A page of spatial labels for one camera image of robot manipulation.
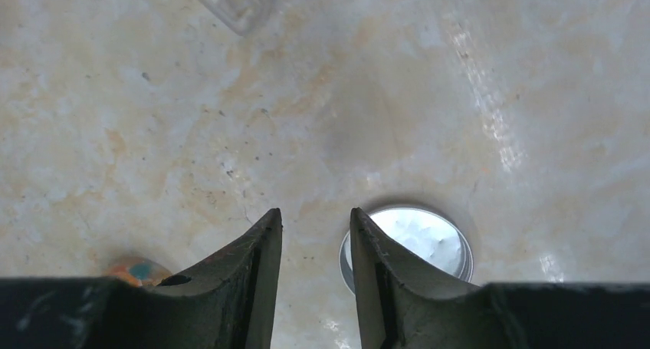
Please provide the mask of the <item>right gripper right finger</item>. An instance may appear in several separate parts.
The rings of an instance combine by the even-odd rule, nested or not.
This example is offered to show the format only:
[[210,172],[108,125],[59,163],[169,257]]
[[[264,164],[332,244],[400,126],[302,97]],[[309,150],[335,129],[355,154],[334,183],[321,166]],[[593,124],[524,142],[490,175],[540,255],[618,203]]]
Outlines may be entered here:
[[350,213],[364,348],[647,348],[646,283],[473,285]]

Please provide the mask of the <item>silver jar lid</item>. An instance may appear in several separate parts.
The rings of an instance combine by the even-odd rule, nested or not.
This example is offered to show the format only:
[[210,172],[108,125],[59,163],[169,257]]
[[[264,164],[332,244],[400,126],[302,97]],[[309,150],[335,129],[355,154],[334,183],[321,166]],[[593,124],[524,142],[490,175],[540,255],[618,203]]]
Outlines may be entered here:
[[392,240],[381,255],[396,283],[438,299],[478,289],[471,282],[469,242],[447,216],[424,206],[393,204],[369,211],[368,217]]

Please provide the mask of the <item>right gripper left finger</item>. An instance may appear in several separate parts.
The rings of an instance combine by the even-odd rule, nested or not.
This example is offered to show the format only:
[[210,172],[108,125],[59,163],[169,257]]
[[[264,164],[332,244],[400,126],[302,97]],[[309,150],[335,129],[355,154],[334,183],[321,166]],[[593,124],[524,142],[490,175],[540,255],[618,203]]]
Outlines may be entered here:
[[112,277],[3,278],[3,348],[268,348],[282,218],[270,209],[207,258],[139,288]]

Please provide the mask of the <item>clear plastic jar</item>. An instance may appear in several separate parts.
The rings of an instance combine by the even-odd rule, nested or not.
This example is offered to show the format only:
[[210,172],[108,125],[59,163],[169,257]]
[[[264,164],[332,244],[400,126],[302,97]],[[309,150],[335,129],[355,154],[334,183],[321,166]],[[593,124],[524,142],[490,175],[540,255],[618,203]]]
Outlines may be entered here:
[[138,256],[124,256],[114,260],[103,274],[136,287],[156,286],[172,275],[162,265]]

